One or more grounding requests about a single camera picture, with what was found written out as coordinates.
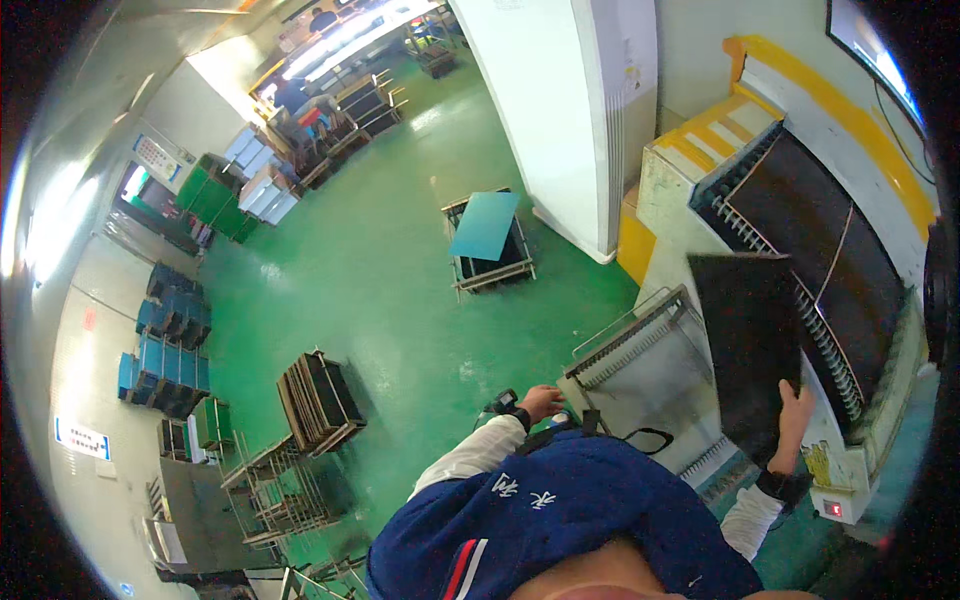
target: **worker in dark shirt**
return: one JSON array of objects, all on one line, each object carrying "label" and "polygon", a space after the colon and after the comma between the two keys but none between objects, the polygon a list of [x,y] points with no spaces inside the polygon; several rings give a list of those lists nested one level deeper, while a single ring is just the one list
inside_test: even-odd
[{"label": "worker in dark shirt", "polygon": [[315,34],[317,32],[321,32],[336,22],[337,22],[336,12],[322,11],[321,9],[314,9],[313,20],[310,21],[310,33]]},{"label": "worker in dark shirt", "polygon": [[276,82],[276,93],[274,94],[274,106],[277,108],[286,107],[290,114],[296,114],[300,107],[305,105],[310,96],[300,91],[303,80],[286,81],[280,79]]}]

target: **man's right hand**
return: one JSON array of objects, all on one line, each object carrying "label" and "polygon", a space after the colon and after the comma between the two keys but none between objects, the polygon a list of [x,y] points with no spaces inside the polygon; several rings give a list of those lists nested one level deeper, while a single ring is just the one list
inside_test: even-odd
[{"label": "man's right hand", "polygon": [[783,400],[783,408],[780,410],[780,444],[777,446],[777,453],[767,464],[767,470],[792,475],[816,399],[806,386],[800,389],[800,396],[797,397],[786,379],[780,380],[780,399]]},{"label": "man's right hand", "polygon": [[516,408],[522,408],[530,415],[530,424],[536,425],[544,419],[553,417],[564,408],[563,393],[560,388],[551,385],[535,385],[527,391]]}]

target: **black wristband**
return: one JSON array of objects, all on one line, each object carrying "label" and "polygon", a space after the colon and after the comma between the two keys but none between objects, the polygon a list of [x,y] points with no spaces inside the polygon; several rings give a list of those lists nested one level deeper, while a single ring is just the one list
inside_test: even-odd
[{"label": "black wristband", "polygon": [[782,502],[783,511],[789,514],[804,499],[812,482],[813,476],[809,474],[784,475],[764,469],[756,479],[756,487],[771,498]]},{"label": "black wristband", "polygon": [[530,433],[530,413],[528,413],[525,408],[515,408],[507,414],[516,417],[516,420],[520,421],[520,424],[523,425],[523,430]]}]

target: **white sleeve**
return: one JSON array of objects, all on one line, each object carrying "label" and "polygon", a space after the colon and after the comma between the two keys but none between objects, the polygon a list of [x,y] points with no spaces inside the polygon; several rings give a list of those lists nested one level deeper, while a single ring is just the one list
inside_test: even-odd
[{"label": "white sleeve", "polygon": [[499,415],[490,419],[457,444],[457,447],[440,457],[440,460],[427,467],[414,485],[410,498],[437,482],[467,479],[477,473],[493,470],[523,444],[526,437],[527,432],[516,417]]},{"label": "white sleeve", "polygon": [[730,547],[752,563],[781,510],[782,502],[753,485],[736,493],[736,504],[724,516],[720,531]]}]

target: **red power switch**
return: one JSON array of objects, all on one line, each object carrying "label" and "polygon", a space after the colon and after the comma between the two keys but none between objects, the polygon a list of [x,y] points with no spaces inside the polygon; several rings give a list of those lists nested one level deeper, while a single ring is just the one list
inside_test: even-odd
[{"label": "red power switch", "polygon": [[843,507],[840,506],[839,502],[830,502],[829,500],[824,500],[824,510],[830,516],[843,518]]}]

